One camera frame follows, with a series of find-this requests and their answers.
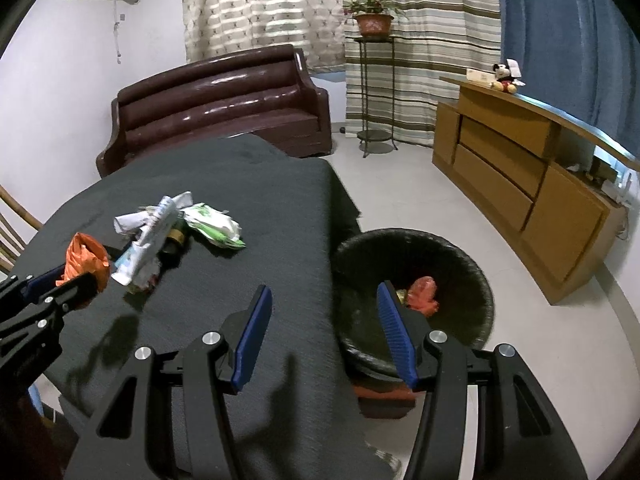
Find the blue curtain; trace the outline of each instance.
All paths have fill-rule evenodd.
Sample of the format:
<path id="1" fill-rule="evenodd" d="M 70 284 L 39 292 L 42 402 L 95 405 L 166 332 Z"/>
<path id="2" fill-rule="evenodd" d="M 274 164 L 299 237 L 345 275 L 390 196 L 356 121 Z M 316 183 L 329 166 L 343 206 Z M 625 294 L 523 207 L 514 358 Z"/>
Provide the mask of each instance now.
<path id="1" fill-rule="evenodd" d="M 612 0 L 500 0 L 521 89 L 640 156 L 640 44 Z"/>

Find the silver screw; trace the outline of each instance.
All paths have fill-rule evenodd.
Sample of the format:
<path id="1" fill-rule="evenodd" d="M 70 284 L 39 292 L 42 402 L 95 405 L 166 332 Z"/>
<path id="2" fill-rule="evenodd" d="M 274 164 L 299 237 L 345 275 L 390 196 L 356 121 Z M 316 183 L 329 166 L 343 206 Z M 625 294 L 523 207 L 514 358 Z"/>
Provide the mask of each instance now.
<path id="1" fill-rule="evenodd" d="M 202 342 L 205 345 L 215 345 L 218 341 L 220 341 L 220 334 L 218 332 L 207 332 L 202 336 Z"/>
<path id="2" fill-rule="evenodd" d="M 500 352 L 500 354 L 504 355 L 505 357 L 513 357 L 514 355 L 516 355 L 516 349 L 507 343 L 503 343 L 498 346 L 498 352 Z"/>
<path id="3" fill-rule="evenodd" d="M 442 330 L 431 330 L 431 332 L 429 332 L 429 339 L 434 343 L 444 343 L 447 340 L 447 334 Z"/>
<path id="4" fill-rule="evenodd" d="M 141 346 L 136 350 L 136 353 L 134 355 L 136 356 L 136 359 L 144 361 L 151 355 L 151 348 L 149 348 L 148 346 Z"/>

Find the dark gray tablecloth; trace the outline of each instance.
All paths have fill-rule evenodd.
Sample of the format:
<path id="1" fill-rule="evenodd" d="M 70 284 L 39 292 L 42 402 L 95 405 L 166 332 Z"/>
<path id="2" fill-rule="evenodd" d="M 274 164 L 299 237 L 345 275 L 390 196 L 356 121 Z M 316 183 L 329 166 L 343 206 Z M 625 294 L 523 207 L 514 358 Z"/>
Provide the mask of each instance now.
<path id="1" fill-rule="evenodd" d="M 110 280 L 89 307 L 65 317 L 63 354 L 47 377 L 90 415 L 135 348 L 183 348 L 246 308 L 265 283 L 274 311 L 253 378 L 226 398 L 247 478 L 391 478 L 364 444 L 332 330 L 330 252 L 358 213 L 324 160 L 289 158 L 254 136 L 201 140 L 141 158 L 63 205 L 15 272 L 37 275 L 59 265 L 77 231 L 121 248 L 113 216 L 185 190 L 196 202 L 229 210 L 246 248 L 228 254 L 192 240 L 180 267 L 164 275 L 146 303 L 126 298 Z M 176 446 L 179 465 L 188 469 L 180 438 Z"/>

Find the terracotta pot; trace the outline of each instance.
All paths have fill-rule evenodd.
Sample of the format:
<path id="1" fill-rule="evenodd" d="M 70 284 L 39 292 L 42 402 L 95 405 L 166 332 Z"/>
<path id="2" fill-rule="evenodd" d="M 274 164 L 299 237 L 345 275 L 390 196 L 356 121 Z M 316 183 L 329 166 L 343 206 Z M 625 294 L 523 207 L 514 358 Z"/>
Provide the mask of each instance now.
<path id="1" fill-rule="evenodd" d="M 360 14 L 355 18 L 363 38 L 371 36 L 386 38 L 389 35 L 392 16 L 388 14 Z"/>

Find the dark bottle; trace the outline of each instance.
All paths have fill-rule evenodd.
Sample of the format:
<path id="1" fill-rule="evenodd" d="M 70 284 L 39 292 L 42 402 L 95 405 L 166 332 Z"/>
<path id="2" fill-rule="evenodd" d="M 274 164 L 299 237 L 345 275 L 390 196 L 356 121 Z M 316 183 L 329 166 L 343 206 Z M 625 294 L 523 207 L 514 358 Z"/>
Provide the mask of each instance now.
<path id="1" fill-rule="evenodd" d="M 180 264 L 180 257 L 184 252 L 189 226 L 184 218 L 178 218 L 171 227 L 164 240 L 162 249 L 158 252 L 158 259 L 164 269 L 173 269 Z"/>

